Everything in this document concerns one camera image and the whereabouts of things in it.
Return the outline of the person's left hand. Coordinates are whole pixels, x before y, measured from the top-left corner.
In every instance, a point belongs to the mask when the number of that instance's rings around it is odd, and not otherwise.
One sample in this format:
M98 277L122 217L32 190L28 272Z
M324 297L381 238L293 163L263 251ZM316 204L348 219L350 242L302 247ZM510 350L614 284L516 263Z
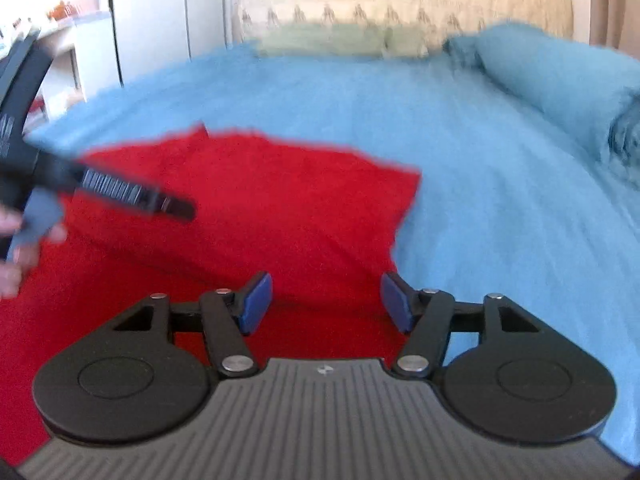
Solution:
M1 207L1 235L15 234L22 227L22 216L15 210ZM22 281L31 270L38 266L40 242L15 246L9 260L1 261L0 288L2 299L15 298Z

